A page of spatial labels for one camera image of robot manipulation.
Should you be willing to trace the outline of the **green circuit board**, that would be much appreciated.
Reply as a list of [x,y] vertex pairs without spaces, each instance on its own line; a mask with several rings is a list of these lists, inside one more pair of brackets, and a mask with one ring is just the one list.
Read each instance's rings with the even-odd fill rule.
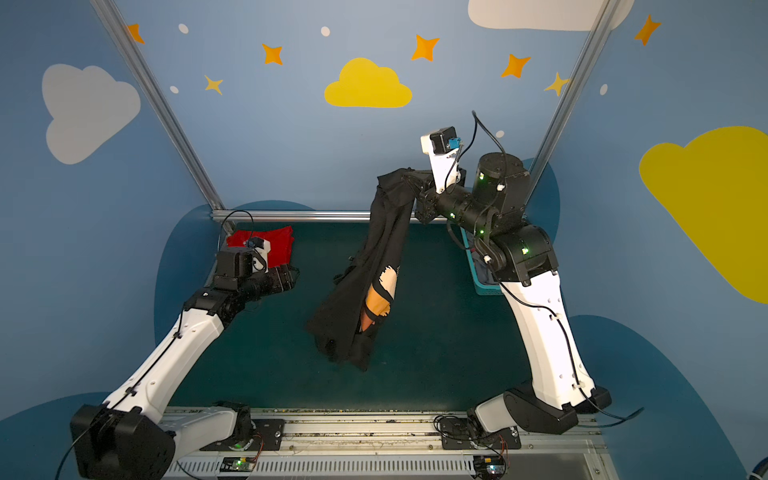
[[250,473],[255,469],[255,457],[225,457],[220,465],[220,473]]
[[473,479],[499,480],[507,472],[507,463],[502,456],[474,456],[472,461]]

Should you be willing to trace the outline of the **black printed t shirt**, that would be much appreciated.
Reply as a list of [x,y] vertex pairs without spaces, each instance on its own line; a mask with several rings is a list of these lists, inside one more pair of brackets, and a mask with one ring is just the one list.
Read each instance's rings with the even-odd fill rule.
[[394,303],[402,252],[423,176],[401,168],[378,178],[364,243],[305,324],[329,360],[368,370]]

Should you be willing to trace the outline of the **left aluminium corner post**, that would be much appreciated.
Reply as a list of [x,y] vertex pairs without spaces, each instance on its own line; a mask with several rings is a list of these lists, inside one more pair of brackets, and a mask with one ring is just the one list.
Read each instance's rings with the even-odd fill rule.
[[130,34],[116,3],[106,0],[91,0],[90,4],[145,94],[208,205],[212,210],[225,210],[224,202],[172,111],[158,81],[143,57],[138,43]]

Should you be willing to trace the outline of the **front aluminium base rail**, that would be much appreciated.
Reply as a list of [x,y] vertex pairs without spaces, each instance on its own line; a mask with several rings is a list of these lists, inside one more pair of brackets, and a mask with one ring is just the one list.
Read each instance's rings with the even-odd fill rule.
[[[473,479],[474,456],[502,456],[501,479],[615,479],[602,433],[591,417],[562,435],[517,428],[521,448],[444,450],[438,415],[462,412],[254,409],[252,419],[286,424],[277,451],[196,451],[172,464],[167,479]],[[225,457],[255,457],[250,473],[220,473]]]

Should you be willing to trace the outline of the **right green circuit board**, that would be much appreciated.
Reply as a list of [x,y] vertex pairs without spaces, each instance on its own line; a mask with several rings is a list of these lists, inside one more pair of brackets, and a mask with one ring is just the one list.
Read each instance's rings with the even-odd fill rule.
[[507,463],[502,456],[474,456],[472,461],[473,479],[499,480],[507,472]]

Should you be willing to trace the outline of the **right aluminium corner post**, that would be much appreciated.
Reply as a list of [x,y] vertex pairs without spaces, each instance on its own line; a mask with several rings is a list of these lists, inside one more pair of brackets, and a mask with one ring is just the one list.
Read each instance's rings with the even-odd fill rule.
[[526,192],[525,204],[528,204],[540,179],[555,152],[558,141],[572,115],[602,51],[611,34],[612,22],[618,15],[621,1],[606,0],[597,12],[595,22],[589,31],[585,43],[571,72],[570,81],[564,86],[552,120],[545,133],[539,150],[534,157],[530,171],[530,184]]

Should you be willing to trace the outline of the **horizontal aluminium frame rail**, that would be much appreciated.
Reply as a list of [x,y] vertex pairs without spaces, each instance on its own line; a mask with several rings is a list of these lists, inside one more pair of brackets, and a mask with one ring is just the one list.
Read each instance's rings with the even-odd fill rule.
[[254,223],[367,223],[367,211],[280,211],[280,210],[213,210],[216,222]]

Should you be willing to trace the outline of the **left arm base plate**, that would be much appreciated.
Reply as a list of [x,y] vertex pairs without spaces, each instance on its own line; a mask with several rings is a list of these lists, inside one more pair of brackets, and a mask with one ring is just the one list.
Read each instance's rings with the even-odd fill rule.
[[258,452],[281,447],[285,420],[279,418],[237,420],[233,433],[201,448],[201,451]]

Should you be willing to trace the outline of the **red folded t shirt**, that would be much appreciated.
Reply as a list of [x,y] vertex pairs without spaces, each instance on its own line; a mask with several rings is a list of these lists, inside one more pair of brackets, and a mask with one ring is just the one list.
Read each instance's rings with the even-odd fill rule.
[[251,238],[260,238],[270,244],[267,254],[270,267],[288,265],[291,262],[294,243],[294,230],[291,226],[264,232],[238,230],[226,239],[226,244],[228,247],[245,247]]

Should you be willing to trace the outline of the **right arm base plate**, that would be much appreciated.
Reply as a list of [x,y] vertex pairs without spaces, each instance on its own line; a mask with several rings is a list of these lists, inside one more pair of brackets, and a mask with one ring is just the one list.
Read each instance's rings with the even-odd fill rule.
[[506,452],[521,448],[519,432],[515,426],[489,433],[476,420],[456,415],[438,415],[433,420],[433,427],[444,450],[494,449]]

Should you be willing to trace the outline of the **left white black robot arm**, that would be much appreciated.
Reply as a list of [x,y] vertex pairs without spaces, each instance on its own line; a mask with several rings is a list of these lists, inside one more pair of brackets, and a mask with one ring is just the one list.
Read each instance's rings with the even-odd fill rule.
[[220,401],[179,421],[164,420],[176,390],[245,307],[295,287],[297,268],[271,267],[214,281],[184,304],[165,338],[99,405],[72,417],[69,454],[86,479],[160,479],[180,458],[212,444],[245,449],[255,436],[246,405]]

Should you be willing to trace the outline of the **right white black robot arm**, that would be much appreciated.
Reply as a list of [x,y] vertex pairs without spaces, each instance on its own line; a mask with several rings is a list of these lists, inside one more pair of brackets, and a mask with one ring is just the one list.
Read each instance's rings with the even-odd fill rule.
[[611,403],[595,384],[578,352],[562,300],[553,242],[525,217],[530,174],[517,157],[495,152],[481,157],[472,189],[460,183],[458,152],[432,154],[429,171],[412,173],[416,217],[438,216],[473,238],[473,247],[498,283],[518,325],[531,377],[470,410],[475,427],[494,433],[517,426],[562,434]]

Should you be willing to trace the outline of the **left green circuit board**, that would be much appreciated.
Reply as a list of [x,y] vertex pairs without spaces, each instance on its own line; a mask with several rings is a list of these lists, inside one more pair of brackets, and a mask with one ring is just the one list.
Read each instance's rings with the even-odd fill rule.
[[220,465],[220,473],[250,473],[255,469],[255,457],[225,457]]

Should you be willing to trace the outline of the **teal plastic basket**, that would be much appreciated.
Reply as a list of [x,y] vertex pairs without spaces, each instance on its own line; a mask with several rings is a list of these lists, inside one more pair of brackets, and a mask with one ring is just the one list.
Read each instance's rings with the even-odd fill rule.
[[488,268],[481,262],[475,251],[473,237],[464,229],[461,229],[460,232],[475,293],[479,296],[502,295],[499,284],[493,281]]

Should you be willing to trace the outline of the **aluminium corner post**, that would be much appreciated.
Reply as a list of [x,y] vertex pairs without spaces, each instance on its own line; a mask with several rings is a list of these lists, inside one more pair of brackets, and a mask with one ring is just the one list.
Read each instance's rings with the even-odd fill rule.
[[530,184],[526,192],[525,204],[528,204],[540,179],[555,152],[558,141],[572,115],[602,51],[611,34],[612,22],[618,15],[621,1],[606,0],[597,12],[595,22],[589,31],[585,43],[571,72],[570,81],[564,86],[552,120],[545,133],[539,150],[534,157],[530,171]]
[[116,3],[106,0],[91,0],[90,4],[145,94],[208,205],[212,210],[225,210],[224,202],[172,111],[158,81],[143,57],[138,43],[130,34]]

